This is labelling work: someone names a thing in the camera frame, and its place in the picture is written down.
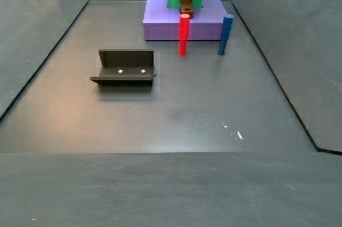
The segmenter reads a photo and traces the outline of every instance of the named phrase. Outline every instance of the blue rod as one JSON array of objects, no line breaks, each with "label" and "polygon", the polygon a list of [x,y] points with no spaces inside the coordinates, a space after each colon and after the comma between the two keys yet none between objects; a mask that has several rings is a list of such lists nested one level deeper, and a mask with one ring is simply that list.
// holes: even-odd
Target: blue rod
[{"label": "blue rod", "polygon": [[229,31],[232,25],[233,15],[226,14],[222,18],[221,31],[220,31],[220,43],[218,43],[218,55],[224,55],[226,42],[229,39]]}]

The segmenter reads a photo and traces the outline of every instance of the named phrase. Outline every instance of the dark gray bracket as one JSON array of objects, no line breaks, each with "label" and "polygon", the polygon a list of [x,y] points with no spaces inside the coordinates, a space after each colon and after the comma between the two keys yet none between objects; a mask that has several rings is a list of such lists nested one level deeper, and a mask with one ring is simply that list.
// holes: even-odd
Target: dark gray bracket
[{"label": "dark gray bracket", "polygon": [[153,51],[148,49],[100,49],[101,71],[89,79],[98,84],[153,82]]}]

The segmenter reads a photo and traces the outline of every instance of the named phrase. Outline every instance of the purple box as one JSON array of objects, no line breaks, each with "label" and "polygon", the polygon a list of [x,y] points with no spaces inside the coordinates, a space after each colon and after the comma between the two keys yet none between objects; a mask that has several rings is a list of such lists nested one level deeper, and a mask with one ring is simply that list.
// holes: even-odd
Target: purple box
[{"label": "purple box", "polygon": [[[218,40],[226,11],[220,0],[202,0],[189,20],[189,40]],[[146,0],[144,10],[144,39],[177,40],[178,9],[166,8],[166,0]]]}]

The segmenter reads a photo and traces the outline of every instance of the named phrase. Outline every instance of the red stick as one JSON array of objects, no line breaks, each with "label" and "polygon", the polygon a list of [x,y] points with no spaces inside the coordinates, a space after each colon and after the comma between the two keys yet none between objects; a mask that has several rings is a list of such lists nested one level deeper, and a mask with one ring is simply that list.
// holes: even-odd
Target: red stick
[{"label": "red stick", "polygon": [[186,39],[188,39],[189,15],[178,16],[178,55],[186,54]]}]

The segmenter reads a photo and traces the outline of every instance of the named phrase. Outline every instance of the gray floor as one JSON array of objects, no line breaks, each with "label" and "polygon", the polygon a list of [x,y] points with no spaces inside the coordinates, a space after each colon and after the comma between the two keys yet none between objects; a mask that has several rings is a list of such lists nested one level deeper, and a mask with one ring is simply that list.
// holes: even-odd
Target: gray floor
[{"label": "gray floor", "polygon": [[[90,2],[0,123],[0,152],[281,152],[312,146],[236,16],[218,42],[142,40],[142,2]],[[104,88],[98,49],[154,50],[150,91]]]},{"label": "gray floor", "polygon": [[2,226],[339,227],[339,156],[0,155]]}]

